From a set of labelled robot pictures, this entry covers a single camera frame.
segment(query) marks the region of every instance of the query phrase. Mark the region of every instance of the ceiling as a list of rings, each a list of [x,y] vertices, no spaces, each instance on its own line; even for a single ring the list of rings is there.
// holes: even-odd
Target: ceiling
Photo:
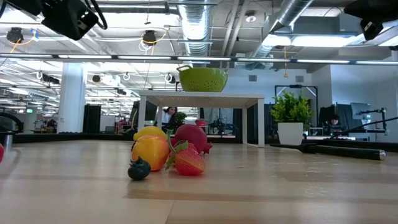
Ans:
[[[218,1],[219,4],[214,6],[211,11],[211,55],[220,56],[223,46],[226,27],[228,26],[228,14],[233,6],[232,0]],[[279,10],[282,1],[251,1],[248,10],[255,10],[256,20],[254,22],[246,22],[243,20],[238,38],[233,47],[233,54],[248,53],[256,49],[261,43],[261,27],[263,26],[266,16]],[[353,1],[340,0],[315,0],[311,8],[304,12],[307,16],[337,16],[341,8]],[[32,38],[32,29],[39,34],[38,41],[32,41],[29,44],[18,45],[14,49],[14,53],[41,53],[41,54],[124,54],[124,55],[184,55],[185,47],[179,44],[178,40],[183,39],[182,29],[180,27],[179,17],[176,15],[164,14],[132,14],[132,13],[105,13],[104,14],[109,28],[102,30],[98,26],[92,28],[89,33],[79,41],[74,41],[63,37],[54,31],[42,26],[40,19],[24,14],[11,7],[7,7],[3,17],[0,19],[0,52],[9,53],[14,45],[6,39],[7,32],[11,27],[23,28],[24,43]],[[141,35],[145,30],[155,30],[159,41],[153,49],[143,51],[140,50],[139,44]],[[300,58],[337,58],[351,57],[356,55],[363,57],[363,47],[360,49],[347,48],[321,48],[321,47],[286,47],[287,57]],[[388,55],[388,49],[382,47],[372,48],[372,59],[385,58]],[[273,49],[271,54],[274,57],[284,57],[283,49]],[[0,68],[1,79],[8,80],[9,83],[16,85],[32,85],[43,86],[48,85],[37,79],[37,72],[54,76],[61,79],[62,63],[61,62],[34,62],[23,60],[6,60],[2,61]],[[129,86],[133,88],[163,88],[172,90],[175,88],[173,84],[165,81],[168,73],[177,74],[177,64],[158,64],[158,63],[86,63],[88,71],[88,88],[98,86],[100,84],[91,81],[93,75],[119,75],[121,77],[121,86]],[[274,65],[274,69],[279,69],[284,65]],[[290,68],[308,69],[309,65],[289,65]],[[123,75],[129,72],[131,74],[128,79]],[[49,95],[57,97],[59,90],[39,89]],[[115,91],[109,90],[88,90],[88,96],[116,96]]]

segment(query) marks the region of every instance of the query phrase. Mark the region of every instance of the white column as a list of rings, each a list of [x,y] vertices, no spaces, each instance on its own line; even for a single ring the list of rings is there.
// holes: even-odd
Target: white column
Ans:
[[[57,132],[82,132],[87,72],[83,63],[63,63]]]
[[[139,101],[139,113],[138,113],[138,131],[145,126],[145,110],[147,107],[147,97],[141,96]]]
[[[37,120],[37,107],[26,107],[24,119],[24,133],[33,133],[35,129],[35,121]]]
[[[163,106],[157,106],[157,127],[162,128],[162,115],[163,115]]]
[[[258,111],[258,133],[259,133],[259,147],[264,147],[266,145],[265,133],[264,133],[264,99],[259,98],[257,101],[257,111]]]
[[[242,140],[243,144],[248,143],[248,109],[242,108]]]

